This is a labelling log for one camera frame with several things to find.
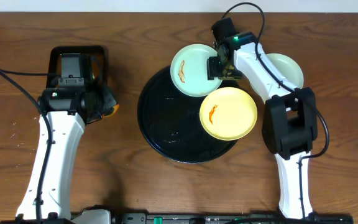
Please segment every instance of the white wall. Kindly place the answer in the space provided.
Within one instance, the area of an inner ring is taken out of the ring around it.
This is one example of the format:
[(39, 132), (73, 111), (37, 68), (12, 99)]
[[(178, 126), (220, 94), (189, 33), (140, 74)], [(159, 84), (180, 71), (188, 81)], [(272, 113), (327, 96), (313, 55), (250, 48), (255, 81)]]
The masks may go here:
[[(240, 0), (0, 0), (0, 11), (223, 12)], [(253, 0), (265, 12), (358, 12), (358, 0)], [(255, 11), (250, 6), (235, 11)]]

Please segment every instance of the wire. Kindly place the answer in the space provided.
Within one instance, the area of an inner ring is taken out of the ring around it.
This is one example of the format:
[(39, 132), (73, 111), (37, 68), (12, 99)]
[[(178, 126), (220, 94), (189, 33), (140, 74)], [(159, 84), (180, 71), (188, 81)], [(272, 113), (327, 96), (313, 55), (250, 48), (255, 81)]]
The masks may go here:
[(261, 223), (261, 222), (285, 222), (287, 224), (296, 224), (296, 223), (301, 223), (301, 224), (322, 224), (321, 222), (316, 222), (316, 221), (308, 221), (308, 220), (298, 220), (298, 219), (294, 219), (294, 218), (242, 218), (239, 220), (232, 220), (229, 221), (225, 224), (241, 224), (241, 223), (251, 223), (251, 222), (257, 222), (257, 223)]
[(49, 77), (59, 77), (59, 74), (55, 73), (26, 73), (26, 72), (12, 72), (8, 70), (0, 69), (1, 72), (13, 74), (13, 75), (25, 75), (25, 76), (49, 76)]
[(45, 121), (45, 125), (47, 127), (48, 131), (48, 141), (47, 141), (47, 150), (45, 151), (45, 157), (44, 162), (42, 164), (41, 173), (40, 173), (40, 179), (38, 181), (38, 187), (37, 187), (37, 195), (35, 197), (35, 216), (37, 219), (37, 223), (41, 224), (41, 192), (42, 192), (42, 184), (44, 183), (44, 177), (45, 177), (45, 171), (47, 169), (49, 154), (50, 154), (50, 148), (52, 146), (52, 130), (50, 128), (50, 124), (48, 122), (46, 114), (41, 110), (40, 106), (36, 102), (36, 100), (27, 92), (25, 91), (19, 84), (17, 84), (15, 81), (13, 81), (11, 78), (9, 78), (2, 70), (0, 70), (0, 75), (5, 78), (7, 81), (12, 83), (16, 88), (18, 88), (30, 101), (34, 104), (34, 106), (38, 109), (39, 113), (41, 114), (42, 118)]
[[(284, 89), (288, 90), (290, 93), (294, 93), (295, 96), (299, 99), (301, 99), (298, 94), (296, 94), (296, 90), (292, 90), (291, 88), (287, 87), (286, 85), (283, 84), (282, 81), (280, 81), (271, 71), (270, 69), (266, 66), (266, 64), (264, 63), (264, 61), (261, 59), (260, 57), (260, 54), (258, 53), (258, 44), (259, 44), (259, 40), (260, 40), (260, 36), (262, 35), (262, 32), (264, 30), (264, 27), (265, 27), (265, 14), (263, 12), (263, 10), (257, 6), (256, 4), (254, 3), (251, 3), (251, 2), (242, 2), (242, 3), (239, 3), (239, 4), (236, 4), (234, 5), (233, 7), (231, 7), (229, 10), (227, 10), (223, 16), (222, 16), (222, 19), (232, 10), (234, 9), (235, 7), (237, 6), (241, 6), (241, 5), (250, 5), (250, 6), (254, 6), (256, 7), (260, 14), (262, 15), (262, 27), (260, 28), (260, 32), (259, 32), (259, 35), (258, 35), (258, 38), (257, 38), (257, 42), (255, 43), (255, 53), (256, 53), (256, 56), (257, 56), (257, 59), (259, 60), (260, 64), (264, 67), (264, 69), (269, 73), (269, 75), (281, 86), (283, 87)], [(317, 157), (320, 157), (322, 156), (328, 149), (328, 146), (329, 146), (329, 131), (328, 131), (328, 127), (327, 127), (327, 124), (323, 118), (323, 116), (321, 115), (321, 113), (317, 110), (317, 108), (315, 106), (312, 106), (309, 104), (309, 102), (307, 101), (304, 101), (306, 103), (307, 106), (309, 106), (311, 108), (311, 110), (313, 110), (313, 112), (317, 115), (317, 117), (319, 118), (319, 120), (321, 121), (321, 124), (323, 125), (323, 129), (324, 129), (324, 133), (325, 133), (325, 136), (326, 136), (326, 142), (325, 142), (325, 145), (323, 147), (323, 150), (317, 154), (314, 154), (314, 155), (309, 155), (309, 156), (303, 156), (303, 157), (300, 157), (299, 158), (299, 161), (298, 161), (298, 167), (299, 167), (299, 190), (300, 190), (300, 201), (301, 201), (301, 209), (302, 209), (302, 217), (305, 218), (305, 206), (303, 204), (303, 186), (302, 186), (302, 160), (303, 159), (312, 159), (312, 158), (317, 158)]]

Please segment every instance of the plate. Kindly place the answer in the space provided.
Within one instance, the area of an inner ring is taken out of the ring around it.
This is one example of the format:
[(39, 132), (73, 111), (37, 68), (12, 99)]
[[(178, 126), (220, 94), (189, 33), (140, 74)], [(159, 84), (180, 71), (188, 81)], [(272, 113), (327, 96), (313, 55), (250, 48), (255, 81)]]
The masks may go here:
[(200, 120), (213, 137), (232, 141), (248, 134), (257, 119), (257, 108), (251, 96), (238, 88), (220, 88), (201, 104)]
[(302, 69), (292, 58), (284, 54), (276, 53), (267, 54), (266, 56), (286, 79), (288, 79), (298, 88), (303, 87)]
[(173, 84), (188, 96), (206, 96), (216, 90), (222, 80), (208, 80), (207, 60), (217, 54), (212, 47), (203, 44), (192, 44), (182, 48), (171, 63)]
[[(238, 87), (234, 80), (221, 86)], [(209, 135), (200, 122), (205, 99), (181, 93), (172, 83), (170, 67), (152, 77), (142, 90), (137, 120), (146, 141), (161, 155), (178, 162), (206, 162), (226, 153), (236, 141), (222, 141)]]

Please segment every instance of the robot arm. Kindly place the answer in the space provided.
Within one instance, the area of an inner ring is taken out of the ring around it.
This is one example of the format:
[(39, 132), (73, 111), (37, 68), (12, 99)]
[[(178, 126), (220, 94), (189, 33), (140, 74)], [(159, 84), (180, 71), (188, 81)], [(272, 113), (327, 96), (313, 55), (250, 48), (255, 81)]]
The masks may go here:
[[(269, 151), (275, 154), (280, 176), (279, 209), (286, 218), (302, 219), (301, 198), (306, 216), (313, 211), (308, 196), (308, 159), (304, 160), (301, 170), (302, 197), (298, 161), (300, 157), (310, 155), (312, 141), (317, 138), (316, 115), (310, 107), (305, 106), (305, 101), (315, 104), (314, 94), (309, 88), (297, 90), (302, 95), (300, 100), (295, 94), (280, 87), (257, 59), (256, 37), (250, 32), (238, 34), (230, 18), (217, 21), (212, 30), (218, 56), (208, 59), (208, 79), (240, 78), (245, 75), (262, 98), (265, 103), (262, 135)], [(258, 53), (279, 81), (292, 90), (297, 88), (267, 58), (260, 43)], [(297, 111), (298, 116), (288, 119), (289, 110)]]
[[(264, 61), (269, 70), (284, 83), (284, 85), (291, 89), (297, 88), (292, 82), (289, 82), (273, 65), (273, 63), (266, 57), (262, 45), (258, 44), (258, 52), (261, 54), (260, 58)], [(234, 51), (234, 67), (244, 74), (256, 92), (264, 102), (271, 99), (273, 96), (284, 96), (290, 92), (281, 88), (278, 83), (267, 73), (266, 69), (260, 64), (255, 54), (255, 43), (242, 45), (240, 49)]]
[[(46, 220), (44, 223), (54, 223), (54, 220), (58, 219), (71, 220), (71, 177), (76, 150), (85, 125), (114, 114), (119, 107), (106, 82), (103, 82), (102, 73), (97, 77), (93, 74), (92, 60), (95, 59), (86, 54), (62, 54), (62, 75), (57, 78), (58, 87), (50, 82), (38, 99), (40, 109), (47, 115), (52, 131), (52, 145), (41, 191), (40, 219)], [(47, 133), (47, 126), (41, 118), (39, 146), (30, 183), (17, 210), (17, 222), (14, 223), (37, 218), (35, 198), (44, 159), (47, 156)], [(109, 213), (87, 212), (73, 222), (92, 223), (90, 220), (96, 221), (100, 218), (109, 220)]]
[[(42, 218), (56, 213), (57, 218), (71, 219), (70, 188), (75, 154), (78, 143), (84, 133), (85, 123), (76, 113), (68, 115), (66, 111), (54, 111), (47, 114), (52, 128), (53, 144), (49, 155), (47, 170), (42, 187)], [(40, 118), (40, 138), (30, 183), (16, 216), (25, 220), (35, 220), (35, 195), (40, 178), (42, 163), (48, 139), (45, 122)]]

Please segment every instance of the orange part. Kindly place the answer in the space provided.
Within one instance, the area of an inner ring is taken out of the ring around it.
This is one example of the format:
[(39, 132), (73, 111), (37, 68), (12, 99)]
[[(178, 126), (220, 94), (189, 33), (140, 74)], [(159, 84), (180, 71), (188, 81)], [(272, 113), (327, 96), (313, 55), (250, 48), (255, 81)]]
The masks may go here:
[(114, 111), (113, 111), (111, 114), (109, 114), (109, 115), (107, 115), (107, 116), (103, 116), (103, 117), (104, 117), (104, 118), (107, 118), (107, 117), (110, 117), (110, 116), (112, 116), (113, 114), (115, 114), (115, 113), (117, 112), (118, 108), (119, 108), (119, 104), (114, 105), (113, 108), (114, 108)]
[(185, 83), (185, 73), (184, 73), (184, 71), (183, 71), (183, 67), (184, 67), (184, 66), (185, 66), (185, 61), (182, 60), (182, 61), (181, 61), (181, 64), (180, 64), (180, 68), (179, 68), (179, 70), (178, 70), (178, 76), (179, 76), (180, 81), (181, 81), (182, 83)]
[(211, 111), (209, 112), (209, 122), (211, 122), (211, 124), (214, 124), (214, 123), (212, 122), (212, 115), (215, 113), (215, 109), (216, 109), (217, 107), (218, 107), (218, 106), (215, 105), (215, 106), (211, 109)]

